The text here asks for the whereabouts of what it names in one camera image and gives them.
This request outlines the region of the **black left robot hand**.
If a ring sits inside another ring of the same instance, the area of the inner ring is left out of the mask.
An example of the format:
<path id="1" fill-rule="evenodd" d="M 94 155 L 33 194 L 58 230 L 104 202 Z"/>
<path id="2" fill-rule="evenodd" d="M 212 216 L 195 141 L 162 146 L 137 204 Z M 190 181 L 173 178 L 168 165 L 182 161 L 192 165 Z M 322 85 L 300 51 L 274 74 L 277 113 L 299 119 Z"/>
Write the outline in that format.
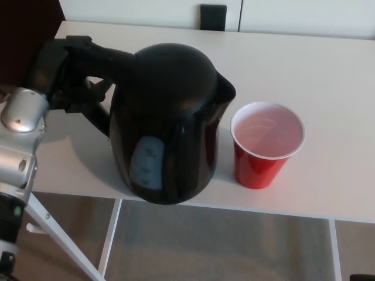
<path id="1" fill-rule="evenodd" d="M 91 82 L 87 70 L 77 66 L 74 52 L 92 45 L 88 36 L 68 36 L 46 42 L 26 75 L 24 87 L 45 96 L 51 110 L 66 113 L 98 114 L 106 112 L 101 105 L 112 86 L 107 79 Z"/>

